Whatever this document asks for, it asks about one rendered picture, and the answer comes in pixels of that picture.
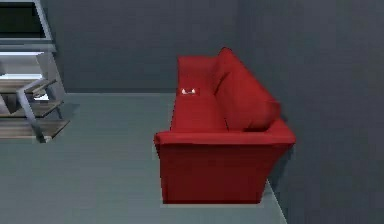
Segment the red sofa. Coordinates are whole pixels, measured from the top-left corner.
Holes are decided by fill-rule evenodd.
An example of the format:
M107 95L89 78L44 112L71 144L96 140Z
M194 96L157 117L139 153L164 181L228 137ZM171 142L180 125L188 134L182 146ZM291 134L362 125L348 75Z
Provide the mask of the red sofa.
M165 204L257 204L296 143L280 103L235 53L177 58L170 129L154 135ZM197 88L198 96L183 96Z

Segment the grey metal shelf unit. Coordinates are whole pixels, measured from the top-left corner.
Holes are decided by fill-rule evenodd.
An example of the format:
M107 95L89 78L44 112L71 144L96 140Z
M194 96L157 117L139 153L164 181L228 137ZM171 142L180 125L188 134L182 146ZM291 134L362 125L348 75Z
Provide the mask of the grey metal shelf unit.
M0 139L46 143L67 124L52 44L0 45Z

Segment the black television set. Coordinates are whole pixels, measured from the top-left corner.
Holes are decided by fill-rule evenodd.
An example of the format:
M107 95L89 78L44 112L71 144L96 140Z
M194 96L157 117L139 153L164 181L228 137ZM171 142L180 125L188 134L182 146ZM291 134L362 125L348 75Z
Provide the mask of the black television set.
M52 42L41 0L0 0L0 41Z

